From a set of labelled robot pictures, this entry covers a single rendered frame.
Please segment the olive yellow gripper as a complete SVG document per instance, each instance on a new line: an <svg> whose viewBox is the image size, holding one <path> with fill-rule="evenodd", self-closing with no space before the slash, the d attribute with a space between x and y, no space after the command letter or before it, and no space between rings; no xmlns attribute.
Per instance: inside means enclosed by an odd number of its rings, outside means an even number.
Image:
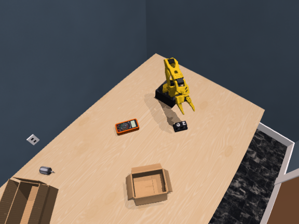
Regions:
<svg viewBox="0 0 299 224"><path fill-rule="evenodd" d="M188 102L189 105L191 106L191 108L193 109L193 111L195 111L195 107L192 103L191 98L189 97L189 94L187 94L187 95L182 94L182 95L176 96L175 101L176 101L175 103L177 104L178 108L180 109L180 111L182 112L183 115L184 115L184 111L182 108L182 103L184 103L184 102Z"/></svg>

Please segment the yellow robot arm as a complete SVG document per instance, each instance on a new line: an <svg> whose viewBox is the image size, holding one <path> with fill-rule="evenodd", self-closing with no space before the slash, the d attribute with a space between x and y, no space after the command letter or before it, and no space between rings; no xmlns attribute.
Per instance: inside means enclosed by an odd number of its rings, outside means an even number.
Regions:
<svg viewBox="0 0 299 224"><path fill-rule="evenodd" d="M189 94L189 87L183 79L183 74L181 73L178 65L178 61L174 58L164 59L165 64L165 75L167 84L163 85L162 92L169 92L170 97L182 94ZM174 68L175 65L175 68ZM171 80L170 80L171 76ZM178 87L183 85L182 87Z"/></svg>

